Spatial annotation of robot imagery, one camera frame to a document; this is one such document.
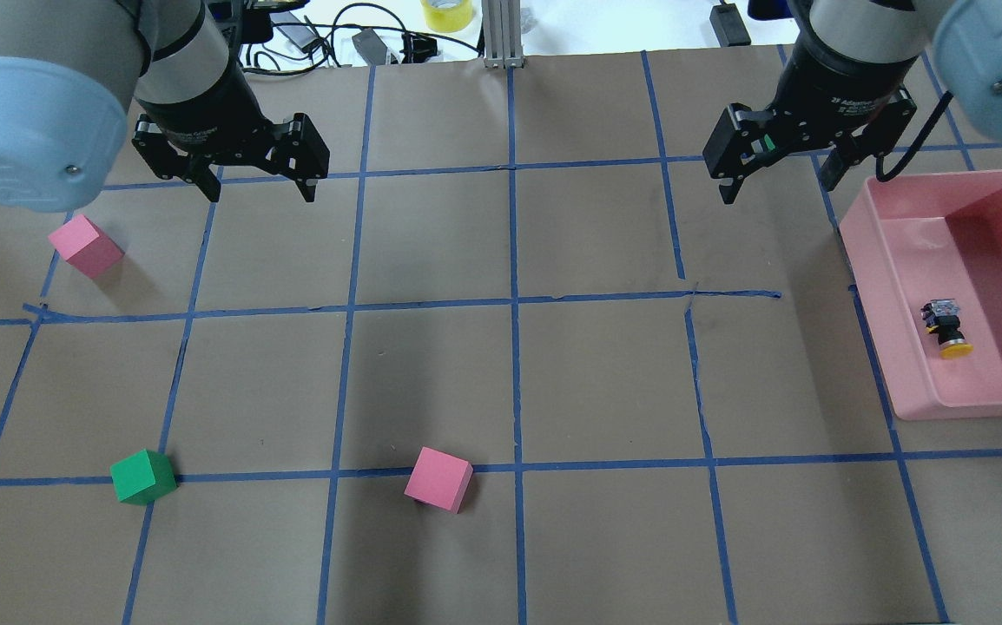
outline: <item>black device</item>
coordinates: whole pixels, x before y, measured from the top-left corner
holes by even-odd
[[[422,32],[403,32],[401,40],[405,43],[405,63],[422,63],[439,55],[439,40]]]
[[[302,20],[292,11],[270,13],[270,20],[275,27],[286,36],[300,51],[311,55],[320,47],[322,38],[307,25],[300,25]]]
[[[747,35],[744,20],[739,16],[739,9],[735,4],[720,3],[712,7],[710,24],[720,47],[752,46],[752,36]]]
[[[747,16],[754,20],[782,20],[791,17],[787,0],[748,0]]]
[[[922,305],[921,318],[926,332],[937,336],[942,359],[959,359],[973,352],[973,345],[960,332],[960,305],[956,299],[929,301]]]
[[[858,60],[838,52],[823,39],[830,32],[819,33],[811,23],[811,5],[816,1],[823,0],[790,2],[800,33],[775,98],[762,110],[739,102],[728,104],[702,149],[710,177],[719,180],[724,203],[733,202],[744,178],[762,167],[792,153],[830,147],[819,180],[832,190],[851,166],[894,150],[914,117],[917,106],[902,79],[917,52],[889,62]],[[909,0],[851,1],[875,1],[883,8],[877,15],[885,16],[885,23],[858,24],[860,28],[887,31],[894,27],[893,20],[914,16]]]
[[[211,201],[218,201],[220,185],[212,165],[258,166],[268,173],[291,178],[307,201],[315,201],[317,182],[328,177],[327,143],[303,112],[283,123],[267,119],[237,60],[243,43],[271,39],[274,33],[271,16],[303,7],[305,3],[307,0],[302,3],[230,0],[200,4],[186,35],[163,52],[175,55],[198,38],[200,30],[218,28],[226,41],[227,55],[222,58],[220,51],[218,55],[198,59],[197,71],[218,67],[222,74],[191,98],[165,92],[163,99],[137,98],[145,114],[137,120],[131,142],[157,177],[192,183]],[[154,62],[164,58],[157,53]],[[182,88],[178,81],[164,84]]]
[[[355,50],[358,50],[359,55],[371,66],[390,66],[399,62],[397,55],[394,55],[385,41],[382,41],[378,31],[373,28],[367,28],[358,35],[351,36],[351,41],[355,43]]]

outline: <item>pink plastic bin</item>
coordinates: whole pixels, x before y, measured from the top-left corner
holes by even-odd
[[[1002,170],[869,178],[842,236],[895,414],[1002,416]],[[922,304],[941,297],[970,356],[942,360],[926,333]]]

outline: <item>cable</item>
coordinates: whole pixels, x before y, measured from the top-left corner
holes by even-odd
[[[324,63],[328,62],[328,51],[330,49],[328,39],[326,36],[320,35],[320,32],[316,29],[315,25],[308,21],[308,17],[304,18],[304,23],[275,23],[274,28],[277,30],[280,27],[283,27],[283,25],[304,25],[304,27],[310,28],[312,33],[317,36],[317,47],[312,48],[306,56],[294,56],[287,55],[287,53],[282,51],[274,50],[273,48],[267,46],[266,43],[259,43],[262,50],[255,52],[254,58],[250,58],[250,51],[254,46],[252,46],[252,44],[247,44],[245,51],[245,67],[242,67],[245,74],[274,76],[306,75],[309,74],[309,72],[314,71],[315,68],[319,68]],[[320,60],[316,60],[317,50],[323,52],[323,56]],[[262,60],[260,60],[263,58],[267,58],[270,62],[274,63],[274,68],[263,67]],[[290,68],[290,70],[286,70],[286,68],[282,68],[282,63],[279,63],[278,59],[288,59],[296,62],[308,61],[309,64],[307,67]]]
[[[934,126],[937,126],[938,120],[941,116],[945,114],[945,110],[949,108],[949,102],[953,101],[953,91],[946,91],[945,95],[941,96],[941,100],[937,102],[937,106],[934,107],[934,111],[929,114],[929,119],[926,119],[925,126],[921,127],[918,131],[918,137],[914,138],[914,143],[910,147],[907,147],[906,153],[902,155],[899,159],[898,165],[891,167],[888,172],[883,172],[883,157],[875,157],[875,180],[880,182],[889,182],[894,180],[895,175],[902,173],[903,169],[906,169],[907,165],[910,165],[911,159],[914,155],[921,150],[921,147],[925,145],[926,139],[929,138],[930,132],[934,130]]]
[[[332,28],[332,24],[327,24],[327,23],[279,23],[277,25],[311,25],[311,27],[317,27],[317,28]],[[457,43],[459,46],[462,46],[463,48],[466,48],[476,53],[476,55],[478,56],[482,55],[482,52],[478,50],[477,47],[472,46],[472,44],[470,43],[466,43],[461,39],[453,38],[453,36],[438,35],[438,33],[434,32],[422,32],[418,30],[401,30],[401,28],[393,27],[393,25],[362,25],[358,23],[340,23],[336,24],[335,28],[338,29],[350,28],[351,30],[366,30],[367,28],[373,28],[374,30],[391,30],[394,32],[407,32],[409,33],[409,35],[434,36],[435,39],[442,39],[443,41],[450,41],[450,43]]]
[[[342,17],[343,13],[346,13],[347,11],[350,11],[351,9],[355,9],[355,8],[359,8],[359,7],[367,7],[367,8],[370,8],[370,9],[378,9],[378,11],[386,12],[387,15],[390,15],[391,17],[394,18],[394,20],[397,20],[397,25],[399,25],[399,27],[401,27],[402,31],[406,31],[407,32],[409,30],[409,28],[401,20],[401,17],[397,16],[397,13],[394,13],[393,11],[390,11],[386,7],[382,7],[381,4],[374,4],[374,3],[351,3],[351,4],[346,5],[346,7],[343,7],[342,9],[340,9],[338,13],[335,13],[335,19],[331,20],[331,24],[332,24],[331,28],[332,29],[335,28],[335,24],[339,23],[339,17]]]

